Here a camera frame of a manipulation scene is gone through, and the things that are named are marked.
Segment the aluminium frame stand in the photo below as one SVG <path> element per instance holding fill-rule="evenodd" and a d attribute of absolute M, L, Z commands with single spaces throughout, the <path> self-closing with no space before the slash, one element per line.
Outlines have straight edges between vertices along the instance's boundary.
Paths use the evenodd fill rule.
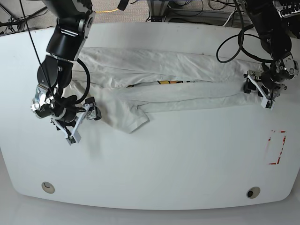
<path fill-rule="evenodd" d="M 169 0 L 147 0 L 150 22 L 163 22 L 165 20 L 169 2 Z"/>

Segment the white printed T-shirt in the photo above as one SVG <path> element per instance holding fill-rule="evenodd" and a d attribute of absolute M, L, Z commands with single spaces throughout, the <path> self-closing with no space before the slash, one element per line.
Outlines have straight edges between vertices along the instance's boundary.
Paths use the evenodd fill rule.
<path fill-rule="evenodd" d="M 132 133 L 148 113 L 257 105 L 243 92 L 243 75 L 261 69 L 244 60 L 219 63 L 204 54 L 145 49 L 83 48 L 79 58 L 90 72 L 89 96 L 102 121 Z"/>

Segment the red tape rectangle marking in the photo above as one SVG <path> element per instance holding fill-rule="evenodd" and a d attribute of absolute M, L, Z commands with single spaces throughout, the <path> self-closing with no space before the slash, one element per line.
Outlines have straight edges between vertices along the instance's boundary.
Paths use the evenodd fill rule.
<path fill-rule="evenodd" d="M 266 148 L 266 162 L 268 165 L 278 165 L 284 150 L 287 132 L 272 130 Z"/>

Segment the white power strip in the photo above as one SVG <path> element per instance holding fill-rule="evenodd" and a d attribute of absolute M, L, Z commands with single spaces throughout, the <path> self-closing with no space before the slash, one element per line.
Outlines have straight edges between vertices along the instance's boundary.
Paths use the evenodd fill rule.
<path fill-rule="evenodd" d="M 285 7 L 279 12 L 281 18 L 289 18 L 300 14 L 299 8 Z"/>

